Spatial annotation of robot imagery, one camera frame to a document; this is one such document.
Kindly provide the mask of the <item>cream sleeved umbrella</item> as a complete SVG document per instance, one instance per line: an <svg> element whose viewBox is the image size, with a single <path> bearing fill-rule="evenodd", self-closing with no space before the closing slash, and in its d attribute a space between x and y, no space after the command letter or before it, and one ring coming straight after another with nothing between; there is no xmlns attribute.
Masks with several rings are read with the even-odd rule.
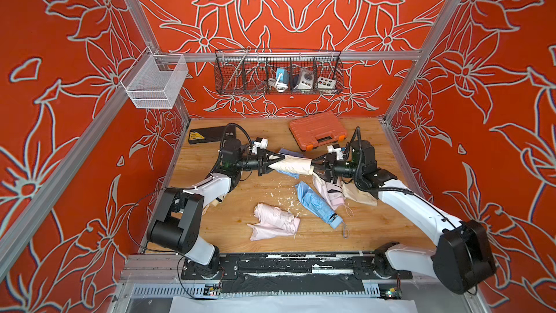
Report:
<svg viewBox="0 0 556 313"><path fill-rule="evenodd" d="M280 167L276 170L285 172L298 173L298 175L312 175L314 167L311 165L311 159L299 158L295 156L285 155L286 158L281 161Z"/></svg>

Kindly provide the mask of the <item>light blue sleeved umbrella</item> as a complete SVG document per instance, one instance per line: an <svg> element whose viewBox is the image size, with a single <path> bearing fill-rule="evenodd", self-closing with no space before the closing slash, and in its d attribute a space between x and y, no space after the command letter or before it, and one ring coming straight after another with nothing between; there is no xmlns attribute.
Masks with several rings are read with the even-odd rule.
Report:
<svg viewBox="0 0 556 313"><path fill-rule="evenodd" d="M287 149L280 149L279 153L284 154L284 155L290 155L290 156L293 156L293 157L305 158L305 156L303 154L301 154L300 152L293 152L293 151L290 151L290 150L287 150ZM285 171L281 171L281 170L276 170L276 172L281 173L283 175L290 176L290 177L295 178L295 179L299 178L298 173L285 172Z"/></svg>

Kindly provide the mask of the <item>cream sleeve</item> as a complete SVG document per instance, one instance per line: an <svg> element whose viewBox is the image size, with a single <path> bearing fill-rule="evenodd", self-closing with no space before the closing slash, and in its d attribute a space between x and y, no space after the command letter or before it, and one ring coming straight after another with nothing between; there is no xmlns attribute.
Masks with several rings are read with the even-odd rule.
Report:
<svg viewBox="0 0 556 313"><path fill-rule="evenodd" d="M370 193L357 189L354 183L342 183L341 189L346 199L371 207L377 206L377 199Z"/></svg>

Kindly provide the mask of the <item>pink sleeved umbrella long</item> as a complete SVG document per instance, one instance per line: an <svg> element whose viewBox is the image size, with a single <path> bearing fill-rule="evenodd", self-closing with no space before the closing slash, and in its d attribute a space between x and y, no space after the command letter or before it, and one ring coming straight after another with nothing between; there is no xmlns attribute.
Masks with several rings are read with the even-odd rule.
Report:
<svg viewBox="0 0 556 313"><path fill-rule="evenodd" d="M259 203L255 207L254 216L259 219L258 225L274 230L285 231L287 234L295 235L301 220L291 212L286 212L278 207Z"/></svg>

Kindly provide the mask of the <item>pink sleeved umbrella short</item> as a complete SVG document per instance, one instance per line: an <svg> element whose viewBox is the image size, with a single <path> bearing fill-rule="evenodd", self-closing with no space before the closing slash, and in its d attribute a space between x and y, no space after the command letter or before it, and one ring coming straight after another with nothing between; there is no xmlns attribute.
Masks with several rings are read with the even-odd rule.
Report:
<svg viewBox="0 0 556 313"><path fill-rule="evenodd" d="M334 183L324 183L324 198L330 207L336 211L339 207L344 207L347 215L353 217L353 210L346 204L342 188Z"/></svg>

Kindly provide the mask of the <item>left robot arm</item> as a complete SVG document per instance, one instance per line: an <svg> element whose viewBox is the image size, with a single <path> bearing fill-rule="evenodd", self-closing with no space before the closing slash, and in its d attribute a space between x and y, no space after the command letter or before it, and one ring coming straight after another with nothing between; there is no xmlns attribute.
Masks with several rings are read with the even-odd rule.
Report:
<svg viewBox="0 0 556 313"><path fill-rule="evenodd" d="M262 141L255 142L236 123L222 130L217 161L201 182L187 188L166 188L146 231L148 242L177 252L195 265L216 272L220 268L219 249L201 235L205 207L222 202L241 181L243 172L266 175L272 165L286 156L269 151Z"/></svg>

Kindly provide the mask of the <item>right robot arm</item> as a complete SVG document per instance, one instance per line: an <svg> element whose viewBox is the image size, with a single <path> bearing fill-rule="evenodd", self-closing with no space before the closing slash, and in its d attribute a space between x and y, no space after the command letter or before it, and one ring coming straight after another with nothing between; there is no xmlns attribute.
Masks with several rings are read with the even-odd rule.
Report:
<svg viewBox="0 0 556 313"><path fill-rule="evenodd" d="M380 246L374 250L377 276L388 279L400 271L418 273L436 278L454 294L464 294L497 272L485 227L442 211L380 168L374 147L362 139L359 129L344 149L313 159L311 166L324 181L346 178L358 192L369 193L394 208L434 244L433 250L398 242Z"/></svg>

